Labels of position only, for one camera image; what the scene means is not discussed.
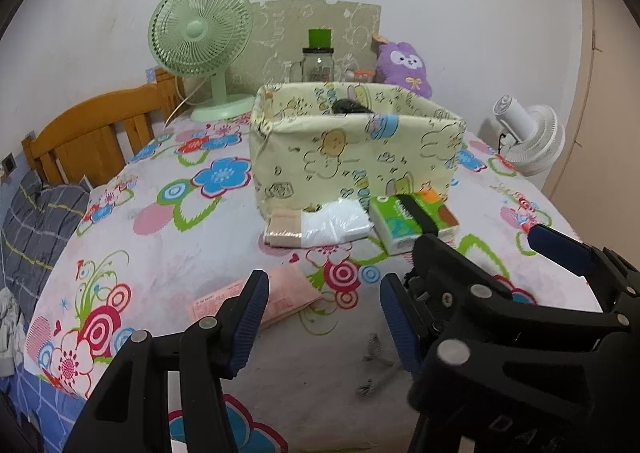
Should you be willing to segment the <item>wall power socket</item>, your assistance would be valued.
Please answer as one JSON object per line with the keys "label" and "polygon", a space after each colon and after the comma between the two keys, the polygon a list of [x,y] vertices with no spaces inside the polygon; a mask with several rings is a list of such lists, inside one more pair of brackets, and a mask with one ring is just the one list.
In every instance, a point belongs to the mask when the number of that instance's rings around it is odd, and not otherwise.
{"label": "wall power socket", "polygon": [[12,154],[9,154],[1,161],[3,172],[9,176],[16,169],[15,158]]}

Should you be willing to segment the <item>white soft cloth pack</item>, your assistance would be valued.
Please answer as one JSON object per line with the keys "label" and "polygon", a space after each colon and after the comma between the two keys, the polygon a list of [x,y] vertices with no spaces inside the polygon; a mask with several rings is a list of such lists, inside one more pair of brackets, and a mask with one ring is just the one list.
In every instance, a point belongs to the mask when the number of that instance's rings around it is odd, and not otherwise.
{"label": "white soft cloth pack", "polygon": [[303,248],[342,245],[364,239],[373,229],[367,211],[358,200],[337,199],[300,217]]}

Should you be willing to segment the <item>pink packet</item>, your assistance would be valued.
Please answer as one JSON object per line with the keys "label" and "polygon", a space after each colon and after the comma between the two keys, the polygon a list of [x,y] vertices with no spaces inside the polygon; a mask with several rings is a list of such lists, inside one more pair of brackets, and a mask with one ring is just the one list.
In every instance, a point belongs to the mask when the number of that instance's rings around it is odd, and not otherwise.
{"label": "pink packet", "polygon": [[[260,323],[262,329],[302,311],[321,298],[320,291],[311,285],[297,265],[280,265],[269,271],[268,277],[269,298]],[[196,299],[192,305],[194,319],[213,317],[224,300],[239,295],[245,283],[246,280],[237,280]]]}

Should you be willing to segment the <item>grey plaid pillow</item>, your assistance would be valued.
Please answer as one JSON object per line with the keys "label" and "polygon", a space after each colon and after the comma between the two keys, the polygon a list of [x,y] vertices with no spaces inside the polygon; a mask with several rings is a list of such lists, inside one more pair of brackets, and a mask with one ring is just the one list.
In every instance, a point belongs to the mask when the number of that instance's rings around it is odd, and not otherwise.
{"label": "grey plaid pillow", "polygon": [[27,320],[88,200],[85,187],[50,185],[34,170],[17,187],[1,228],[1,285],[9,288]]}

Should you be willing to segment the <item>green tissue pack black band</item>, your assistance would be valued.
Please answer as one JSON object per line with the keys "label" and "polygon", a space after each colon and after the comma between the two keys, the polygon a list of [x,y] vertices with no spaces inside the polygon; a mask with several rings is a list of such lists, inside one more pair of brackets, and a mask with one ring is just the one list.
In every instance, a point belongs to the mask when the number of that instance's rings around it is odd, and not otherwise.
{"label": "green tissue pack black band", "polygon": [[459,221],[433,190],[378,196],[370,200],[369,218],[386,254],[407,254],[423,234],[448,243],[456,236]]}

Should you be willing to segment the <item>beige wrapped packet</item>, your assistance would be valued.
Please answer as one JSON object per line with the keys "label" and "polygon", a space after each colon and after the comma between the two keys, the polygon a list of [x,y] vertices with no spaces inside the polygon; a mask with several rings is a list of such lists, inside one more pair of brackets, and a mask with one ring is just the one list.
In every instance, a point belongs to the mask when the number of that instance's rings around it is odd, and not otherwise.
{"label": "beige wrapped packet", "polygon": [[265,228],[264,242],[272,247],[302,247],[302,212],[292,209],[273,209]]}

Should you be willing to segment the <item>glass jar with green lid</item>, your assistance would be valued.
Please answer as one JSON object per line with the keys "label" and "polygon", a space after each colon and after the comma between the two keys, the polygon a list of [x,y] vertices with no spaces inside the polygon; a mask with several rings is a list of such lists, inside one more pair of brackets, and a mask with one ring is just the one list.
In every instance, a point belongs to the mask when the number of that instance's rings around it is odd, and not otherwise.
{"label": "glass jar with green lid", "polygon": [[330,82],[334,80],[332,32],[326,28],[308,30],[308,46],[303,57],[290,68],[291,82]]}

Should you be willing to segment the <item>wooden bed headboard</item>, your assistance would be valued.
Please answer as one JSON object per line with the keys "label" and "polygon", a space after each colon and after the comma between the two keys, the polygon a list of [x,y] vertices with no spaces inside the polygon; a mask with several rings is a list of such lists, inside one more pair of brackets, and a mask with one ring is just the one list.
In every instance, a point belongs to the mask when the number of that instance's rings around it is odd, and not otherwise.
{"label": "wooden bed headboard", "polygon": [[82,178],[93,185],[105,184],[126,165],[116,124],[122,124],[131,150],[137,153],[154,138],[151,114],[166,119],[177,104],[175,77],[157,69],[154,82],[89,98],[58,115],[40,134],[25,136],[26,160],[52,185]]}

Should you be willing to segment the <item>beige cartoon cardboard panel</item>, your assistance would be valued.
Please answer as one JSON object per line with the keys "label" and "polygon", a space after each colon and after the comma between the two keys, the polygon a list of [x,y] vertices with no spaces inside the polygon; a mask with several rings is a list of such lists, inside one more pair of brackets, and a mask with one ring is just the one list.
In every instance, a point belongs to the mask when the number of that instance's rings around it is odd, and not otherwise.
{"label": "beige cartoon cardboard panel", "polygon": [[264,84],[302,79],[302,63],[331,60],[333,78],[374,69],[372,37],[382,6],[323,0],[273,0],[252,4],[254,27],[244,52],[226,70],[230,93],[254,94]]}

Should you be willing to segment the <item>white standing fan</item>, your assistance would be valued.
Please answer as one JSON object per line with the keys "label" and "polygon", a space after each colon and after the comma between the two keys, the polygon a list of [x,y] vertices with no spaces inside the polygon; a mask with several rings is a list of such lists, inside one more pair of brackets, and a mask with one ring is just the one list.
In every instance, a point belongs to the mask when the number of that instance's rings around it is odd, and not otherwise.
{"label": "white standing fan", "polygon": [[538,176],[551,168],[565,144],[565,128],[547,105],[524,107],[503,95],[492,108],[500,124],[498,154],[523,176]]}

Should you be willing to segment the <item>green desk fan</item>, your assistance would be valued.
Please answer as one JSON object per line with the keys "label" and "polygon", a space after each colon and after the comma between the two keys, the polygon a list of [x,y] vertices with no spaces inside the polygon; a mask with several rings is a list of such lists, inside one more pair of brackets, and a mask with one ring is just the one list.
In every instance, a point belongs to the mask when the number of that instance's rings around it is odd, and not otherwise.
{"label": "green desk fan", "polygon": [[176,80],[178,104],[195,121],[248,113],[254,96],[230,94],[226,70],[243,53],[254,27],[250,0],[160,0],[148,27],[154,60]]}

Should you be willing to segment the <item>yellow cartoon fabric storage box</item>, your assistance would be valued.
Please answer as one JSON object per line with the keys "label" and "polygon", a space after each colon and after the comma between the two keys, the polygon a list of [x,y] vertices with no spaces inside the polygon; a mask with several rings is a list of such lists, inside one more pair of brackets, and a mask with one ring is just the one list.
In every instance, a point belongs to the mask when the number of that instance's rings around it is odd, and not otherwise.
{"label": "yellow cartoon fabric storage box", "polygon": [[[349,100],[372,114],[334,115]],[[261,87],[250,115],[250,160],[262,217],[355,199],[435,191],[447,198],[465,121],[398,86],[303,82]]]}

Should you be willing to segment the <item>floral patterned tablecloth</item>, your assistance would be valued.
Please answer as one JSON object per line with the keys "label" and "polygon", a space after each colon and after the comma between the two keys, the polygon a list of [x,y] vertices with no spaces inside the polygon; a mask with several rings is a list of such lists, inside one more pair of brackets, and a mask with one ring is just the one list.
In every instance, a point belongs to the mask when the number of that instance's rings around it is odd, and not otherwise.
{"label": "floral patterned tablecloth", "polygon": [[93,197],[35,305],[25,369],[75,418],[138,329],[183,331],[205,297],[261,269],[293,274],[318,299],[261,331],[224,388],[243,452],[400,452],[416,425],[408,374],[378,301],[409,254],[381,239],[272,248],[256,205],[248,119],[180,120]]}

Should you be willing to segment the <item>black plastic bag bundle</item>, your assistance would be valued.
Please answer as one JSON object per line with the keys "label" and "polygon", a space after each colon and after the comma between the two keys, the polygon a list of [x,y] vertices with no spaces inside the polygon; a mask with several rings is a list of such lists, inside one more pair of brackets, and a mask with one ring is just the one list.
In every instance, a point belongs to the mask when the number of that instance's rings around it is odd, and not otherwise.
{"label": "black plastic bag bundle", "polygon": [[372,110],[349,98],[335,101],[331,106],[334,115],[372,114]]}

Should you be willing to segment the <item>purple bunny plush toy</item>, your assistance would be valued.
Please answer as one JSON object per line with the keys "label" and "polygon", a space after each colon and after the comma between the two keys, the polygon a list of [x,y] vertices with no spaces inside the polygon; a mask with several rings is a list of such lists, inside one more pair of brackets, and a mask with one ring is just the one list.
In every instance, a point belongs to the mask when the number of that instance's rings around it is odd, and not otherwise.
{"label": "purple bunny plush toy", "polygon": [[433,94],[422,57],[406,42],[382,43],[378,47],[375,81],[406,88],[422,98],[431,98]]}

